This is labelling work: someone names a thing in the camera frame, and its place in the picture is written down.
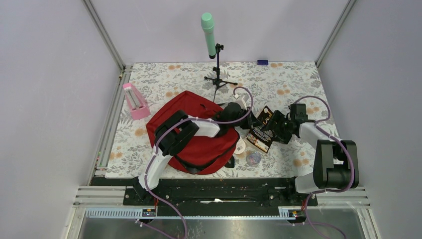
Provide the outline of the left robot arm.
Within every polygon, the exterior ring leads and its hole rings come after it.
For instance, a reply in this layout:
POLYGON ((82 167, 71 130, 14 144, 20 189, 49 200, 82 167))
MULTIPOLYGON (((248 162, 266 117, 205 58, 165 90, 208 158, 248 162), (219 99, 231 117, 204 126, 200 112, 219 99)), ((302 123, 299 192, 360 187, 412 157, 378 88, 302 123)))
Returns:
POLYGON ((167 109, 147 124, 153 154, 134 185, 144 205, 154 200, 153 189, 167 165, 193 175, 213 174, 225 167, 240 139, 236 127, 252 129, 262 123, 250 109, 231 102, 225 108, 198 104, 188 110, 167 109))

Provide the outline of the black book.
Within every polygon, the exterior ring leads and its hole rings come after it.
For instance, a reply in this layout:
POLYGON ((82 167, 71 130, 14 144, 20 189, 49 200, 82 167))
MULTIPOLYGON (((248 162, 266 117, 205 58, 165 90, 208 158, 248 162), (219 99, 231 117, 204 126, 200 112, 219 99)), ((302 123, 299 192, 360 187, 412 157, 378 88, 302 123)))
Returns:
POLYGON ((253 121, 253 128, 249 130, 245 138, 264 153, 268 153, 275 138, 271 130, 263 130, 272 116, 273 111, 268 106, 265 106, 256 117, 256 120, 253 121))

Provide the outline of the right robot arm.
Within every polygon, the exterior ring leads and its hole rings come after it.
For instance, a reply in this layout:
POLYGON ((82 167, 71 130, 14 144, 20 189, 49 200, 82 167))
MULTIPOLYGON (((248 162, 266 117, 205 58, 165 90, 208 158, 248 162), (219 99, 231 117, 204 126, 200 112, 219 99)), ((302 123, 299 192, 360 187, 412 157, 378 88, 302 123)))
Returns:
POLYGON ((295 186, 285 192, 288 203, 298 205, 305 193, 345 192, 359 184, 357 145, 342 140, 308 118, 305 104, 291 104, 287 115, 274 111, 265 121, 264 131, 272 131, 274 140, 288 144, 295 135, 315 149, 312 173, 295 178, 295 186))

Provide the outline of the red backpack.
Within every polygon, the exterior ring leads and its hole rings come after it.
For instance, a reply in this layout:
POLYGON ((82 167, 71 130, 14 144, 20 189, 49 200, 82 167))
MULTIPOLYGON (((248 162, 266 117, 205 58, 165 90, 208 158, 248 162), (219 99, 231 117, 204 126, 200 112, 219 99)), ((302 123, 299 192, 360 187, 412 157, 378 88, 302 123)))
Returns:
MULTIPOLYGON (((221 106, 193 92, 184 91, 166 103, 147 123, 151 144, 159 139, 159 133, 168 129, 165 121, 173 115, 180 116, 179 111, 192 117, 225 121, 218 115, 223 111, 221 106)), ((223 127, 216 137, 195 136, 168 164, 190 174, 213 174, 232 158, 238 140, 239 133, 231 126, 223 127)))

